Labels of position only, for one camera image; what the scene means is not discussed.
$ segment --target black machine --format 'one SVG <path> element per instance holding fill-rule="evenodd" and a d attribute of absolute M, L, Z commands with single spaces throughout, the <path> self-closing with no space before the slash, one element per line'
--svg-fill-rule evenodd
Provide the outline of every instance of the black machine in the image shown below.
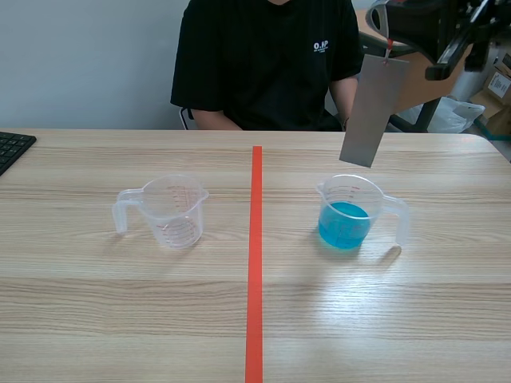
<path fill-rule="evenodd" d="M 34 136 L 0 132 L 0 176 L 34 144 Z"/>
<path fill-rule="evenodd" d="M 426 80 L 445 80 L 472 45 L 465 70 L 485 67 L 490 44 L 511 42 L 511 0 L 378 0 L 367 24 L 422 53 Z"/>

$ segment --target plastic measuring cup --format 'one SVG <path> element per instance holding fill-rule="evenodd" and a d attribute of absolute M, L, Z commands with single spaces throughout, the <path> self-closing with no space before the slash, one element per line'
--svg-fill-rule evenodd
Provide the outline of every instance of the plastic measuring cup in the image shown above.
<path fill-rule="evenodd" d="M 158 242 L 183 249 L 193 245 L 204 229 L 202 203 L 209 193 L 192 177 L 170 175 L 149 182 L 142 189 L 119 193 L 112 207 L 117 233 L 128 230 L 126 208 L 138 207 Z"/>
<path fill-rule="evenodd" d="M 317 186 L 323 197 L 319 213 L 319 233 L 330 245 L 341 249 L 358 247 L 383 212 L 399 217 L 396 243 L 403 246 L 408 237 L 408 205 L 365 178 L 340 175 Z"/>

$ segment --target cardboard box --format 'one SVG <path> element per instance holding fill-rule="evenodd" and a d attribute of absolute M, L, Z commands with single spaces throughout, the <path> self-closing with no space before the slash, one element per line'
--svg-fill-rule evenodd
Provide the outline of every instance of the cardboard box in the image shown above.
<path fill-rule="evenodd" d="M 484 90 L 502 104 L 511 105 L 511 78 L 493 69 L 486 79 Z"/>
<path fill-rule="evenodd" d="M 473 96 L 470 101 L 485 107 L 482 116 L 476 120 L 479 122 L 477 125 L 482 125 L 492 136 L 511 135 L 511 106 L 503 105 L 484 90 Z"/>
<path fill-rule="evenodd" d="M 503 49 L 501 53 L 499 53 L 495 67 L 500 70 L 501 73 L 511 77 L 511 49 Z"/>

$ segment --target black t-shirt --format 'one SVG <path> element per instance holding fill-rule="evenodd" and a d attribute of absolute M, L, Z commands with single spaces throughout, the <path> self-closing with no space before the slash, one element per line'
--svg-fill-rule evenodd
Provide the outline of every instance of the black t-shirt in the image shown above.
<path fill-rule="evenodd" d="M 362 58 L 350 0 L 191 0 L 171 102 L 223 110 L 244 130 L 340 130 L 328 86 Z"/>

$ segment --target red tape line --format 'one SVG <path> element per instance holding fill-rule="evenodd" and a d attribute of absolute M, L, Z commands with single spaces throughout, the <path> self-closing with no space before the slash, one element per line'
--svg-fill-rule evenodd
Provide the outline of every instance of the red tape line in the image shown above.
<path fill-rule="evenodd" d="M 245 383 L 263 383 L 263 148 L 252 150 Z"/>

